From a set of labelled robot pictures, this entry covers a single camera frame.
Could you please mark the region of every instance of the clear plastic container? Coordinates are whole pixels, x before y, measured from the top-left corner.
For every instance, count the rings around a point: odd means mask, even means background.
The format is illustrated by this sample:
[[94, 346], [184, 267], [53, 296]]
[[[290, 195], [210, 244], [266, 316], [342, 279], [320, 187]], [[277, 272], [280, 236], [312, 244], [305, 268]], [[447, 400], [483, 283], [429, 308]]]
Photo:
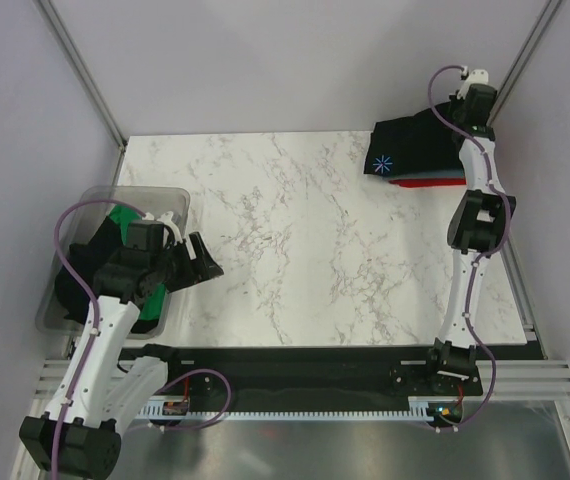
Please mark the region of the clear plastic container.
[[[165, 212], [172, 211], [174, 215], [172, 220], [185, 235], [185, 226], [187, 224], [187, 211], [189, 209], [189, 194], [182, 188], [166, 188], [166, 187], [125, 187], [125, 186], [104, 186], [94, 187], [87, 190], [81, 197], [84, 200], [98, 200], [102, 198], [121, 200], [129, 203], [144, 212], [149, 212], [155, 217]], [[61, 235], [61, 245], [63, 251], [67, 252], [72, 243], [87, 243], [98, 227], [103, 223], [105, 217], [114, 207], [110, 203], [97, 203], [81, 207], [72, 214], [71, 221], [67, 220], [69, 228], [66, 234]], [[60, 334], [79, 334], [82, 326], [78, 323], [65, 319], [67, 311], [60, 305], [54, 295], [54, 280], [61, 269], [61, 262], [54, 252], [52, 246], [52, 254], [54, 256], [52, 268], [45, 294], [41, 300], [38, 312], [36, 314], [36, 327], [44, 333], [60, 333]], [[174, 296], [184, 295], [185, 290], [175, 292]], [[130, 334], [128, 338], [145, 340], [160, 335], [165, 328], [167, 321], [167, 313], [169, 308], [169, 298], [165, 298], [163, 309], [158, 322], [158, 326], [145, 334]]]

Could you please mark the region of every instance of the shiny floor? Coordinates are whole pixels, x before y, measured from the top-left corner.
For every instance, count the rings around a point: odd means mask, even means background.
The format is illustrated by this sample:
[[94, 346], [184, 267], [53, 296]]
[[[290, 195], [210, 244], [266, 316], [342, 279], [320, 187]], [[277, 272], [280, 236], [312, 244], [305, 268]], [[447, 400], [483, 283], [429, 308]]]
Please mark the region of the shiny floor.
[[491, 404], [437, 435], [395, 422], [223, 422], [126, 435], [111, 480], [570, 480], [553, 404]]

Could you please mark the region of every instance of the white wall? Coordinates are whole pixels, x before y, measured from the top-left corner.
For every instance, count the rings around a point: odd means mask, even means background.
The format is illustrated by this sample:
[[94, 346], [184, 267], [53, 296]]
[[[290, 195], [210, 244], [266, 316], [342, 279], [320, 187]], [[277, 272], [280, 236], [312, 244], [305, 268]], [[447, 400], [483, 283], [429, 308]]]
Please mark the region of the white wall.
[[497, 123], [497, 163], [518, 198], [515, 244], [546, 345], [570, 361], [570, 1]]
[[52, 3], [129, 136], [369, 130], [426, 108], [444, 64], [500, 84], [545, 1]]
[[0, 0], [0, 480], [45, 351], [34, 314], [60, 212], [118, 156], [31, 0]]

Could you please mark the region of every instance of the purple cable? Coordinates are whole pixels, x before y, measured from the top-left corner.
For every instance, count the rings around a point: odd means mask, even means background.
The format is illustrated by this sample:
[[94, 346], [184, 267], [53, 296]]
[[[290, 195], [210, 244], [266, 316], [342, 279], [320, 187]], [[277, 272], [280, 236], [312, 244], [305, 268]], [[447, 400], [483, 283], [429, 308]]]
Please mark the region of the purple cable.
[[[71, 207], [69, 207], [67, 210], [65, 210], [63, 214], [59, 217], [58, 221], [56, 222], [56, 226], [54, 227], [54, 248], [56, 249], [56, 255], [58, 256], [59, 260], [61, 261], [65, 269], [72, 276], [72, 278], [78, 282], [83, 291], [89, 297], [90, 303], [92, 304], [92, 311], [94, 313], [94, 320], [92, 322], [92, 326], [94, 328], [98, 328], [100, 326], [100, 318], [101, 318], [100, 308], [98, 306], [98, 299], [96, 298], [96, 295], [94, 295], [94, 292], [92, 292], [91, 287], [83, 280], [83, 278], [78, 274], [78, 272], [74, 270], [74, 267], [72, 267], [72, 265], [65, 257], [65, 252], [63, 252], [63, 248], [61, 247], [61, 239], [60, 239], [61, 225], [63, 224], [63, 221], [69, 216], [69, 214], [78, 210], [81, 207], [84, 207], [86, 205], [92, 205], [95, 203], [112, 203], [115, 205], [121, 205], [123, 207], [127, 207], [134, 210], [136, 213], [138, 213], [141, 216], [144, 216], [145, 212], [139, 210], [136, 207], [133, 207], [128, 203], [121, 202], [120, 200], [112, 200], [112, 199], [85, 200], [83, 202], [76, 203]], [[66, 398], [71, 398], [72, 395], [74, 395], [74, 390], [76, 389], [78, 380], [80, 379], [81, 374], [83, 373], [83, 368], [85, 367], [89, 354], [92, 351], [92, 347], [94, 346], [95, 338], [96, 337], [94, 335], [91, 335], [89, 337], [89, 340], [87, 341], [87, 345], [85, 346], [85, 349], [81, 354], [81, 358], [78, 362], [78, 366], [76, 367], [76, 371], [72, 375], [72, 379], [70, 380], [67, 392], [65, 393]], [[67, 415], [68, 408], [69, 404], [67, 403], [61, 406], [61, 410], [58, 414], [58, 420], [56, 421], [56, 426], [54, 428], [54, 438], [52, 441], [52, 475], [51, 475], [52, 480], [58, 480], [58, 450], [60, 447], [61, 433], [63, 431], [63, 423], [65, 416]]]
[[[485, 345], [483, 343], [483, 341], [479, 338], [479, 336], [474, 331], [474, 327], [472, 326], [472, 323], [470, 320], [470, 306], [472, 303], [472, 292], [474, 289], [474, 280], [476, 279], [476, 272], [478, 271], [478, 261], [483, 257], [492, 256], [493, 254], [499, 252], [501, 250], [501, 248], [503, 248], [503, 245], [505, 245], [505, 242], [507, 242], [507, 238], [509, 236], [509, 230], [510, 230], [510, 226], [512, 223], [512, 212], [510, 209], [509, 200], [507, 199], [507, 195], [505, 195], [504, 192], [501, 192], [501, 191], [497, 190], [496, 187], [494, 187], [493, 178], [492, 178], [492, 163], [491, 163], [489, 155], [485, 151], [485, 148], [483, 147], [483, 145], [478, 140], [476, 140], [473, 136], [471, 136], [469, 133], [467, 133], [465, 130], [458, 128], [456, 125], [449, 122], [446, 118], [444, 118], [438, 112], [438, 110], [436, 110], [436, 106], [434, 104], [434, 99], [432, 98], [432, 85], [434, 84], [434, 80], [436, 80], [436, 78], [446, 70], [460, 70], [462, 72], [465, 69], [461, 65], [447, 65], [445, 67], [440, 68], [432, 76], [432, 78], [429, 81], [429, 85], [427, 87], [427, 98], [429, 100], [429, 108], [432, 109], [432, 112], [434, 113], [436, 118], [438, 118], [445, 126], [449, 127], [450, 129], [452, 129], [456, 133], [462, 135], [464, 138], [471, 141], [479, 149], [479, 151], [481, 152], [481, 155], [483, 155], [483, 158], [485, 160], [485, 167], [487, 168], [487, 180], [488, 180], [489, 189], [491, 190], [492, 193], [498, 195], [501, 198], [501, 201], [503, 202], [503, 207], [505, 209], [505, 231], [503, 232], [503, 236], [502, 236], [501, 240], [498, 242], [498, 245], [496, 245], [496, 247], [494, 247], [492, 250], [490, 250], [488, 252], [484, 252], [484, 253], [479, 254], [474, 259], [474, 263], [472, 264], [471, 275], [469, 278], [469, 285], [467, 287], [467, 294], [465, 295], [465, 312], [463, 312], [464, 317], [465, 317], [465, 323], [467, 324], [467, 328], [469, 330], [470, 335], [472, 335], [472, 338], [474, 338], [474, 341], [485, 352], [485, 354], [487, 355], [487, 357], [489, 358], [489, 360], [492, 364], [492, 378], [489, 382], [487, 394], [485, 395], [485, 398], [481, 402], [481, 405], [478, 407], [478, 409], [473, 414], [471, 414], [469, 417], [461, 420], [461, 422], [456, 426], [458, 428], [458, 427], [461, 427], [461, 426], [465, 425], [466, 423], [469, 423], [470, 421], [472, 421], [480, 413], [480, 411], [483, 408], [485, 408], [485, 406], [489, 403], [489, 399], [491, 398], [492, 394], [494, 393], [494, 387], [496, 386], [496, 368], [497, 368], [496, 367], [496, 357], [494, 357], [494, 354], [492, 353], [492, 351], [487, 347], [487, 345]], [[452, 427], [442, 427], [442, 428], [440, 428], [440, 431], [452, 431], [453, 429], [454, 429], [453, 426]]]
[[[218, 422], [223, 417], [223, 415], [225, 415], [225, 413], [227, 413], [227, 409], [229, 408], [229, 404], [232, 401], [232, 386], [230, 385], [229, 380], [227, 380], [225, 375], [223, 375], [220, 372], [217, 372], [216, 370], [212, 370], [210, 368], [197, 368], [196, 370], [192, 370], [190, 372], [187, 372], [187, 373], [181, 375], [180, 377], [169, 382], [167, 385], [165, 385], [163, 388], [161, 388], [159, 391], [157, 391], [155, 393], [155, 395], [159, 395], [159, 394], [163, 393], [164, 391], [169, 390], [170, 388], [172, 388], [177, 383], [182, 382], [183, 380], [185, 380], [188, 377], [191, 377], [192, 375], [199, 375], [199, 374], [214, 375], [215, 377], [218, 377], [221, 379], [221, 381], [225, 385], [225, 389], [227, 390], [227, 398], [225, 399], [225, 405], [223, 405], [223, 408], [221, 408], [221, 410], [216, 415], [214, 415], [212, 418], [210, 418], [209, 420], [207, 420], [203, 423], [198, 423], [196, 425], [178, 425], [176, 427], [165, 427], [166, 431], [201, 430], [203, 428], [214, 425], [216, 422]], [[136, 430], [142, 430], [144, 428], [147, 428], [147, 425], [139, 425], [137, 427], [130, 428], [129, 430], [127, 430], [127, 432], [134, 432]]]

